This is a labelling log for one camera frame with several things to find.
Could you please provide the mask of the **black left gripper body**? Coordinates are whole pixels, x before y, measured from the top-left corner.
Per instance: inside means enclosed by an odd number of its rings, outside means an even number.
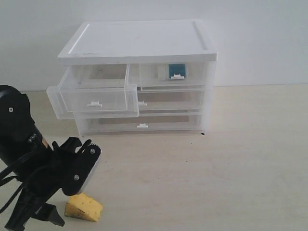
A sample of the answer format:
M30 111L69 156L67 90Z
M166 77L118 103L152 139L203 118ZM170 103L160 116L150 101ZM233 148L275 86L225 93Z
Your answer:
M19 202L31 204L33 215L61 188L69 166L77 157L84 143L69 137L61 146L37 146L25 155L26 161L19 168Z

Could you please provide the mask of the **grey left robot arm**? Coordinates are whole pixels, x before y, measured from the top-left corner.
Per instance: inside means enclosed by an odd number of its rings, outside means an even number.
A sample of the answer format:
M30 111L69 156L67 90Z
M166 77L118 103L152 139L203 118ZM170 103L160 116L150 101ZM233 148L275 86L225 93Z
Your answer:
M99 146L77 137L69 137L61 145L48 144L31 116L28 96L1 85L0 158L6 168L0 173L0 183L20 182L1 208L5 211L15 203L7 230L22 231L31 218L63 226L56 206L48 200L58 190L67 196L81 193L100 155Z

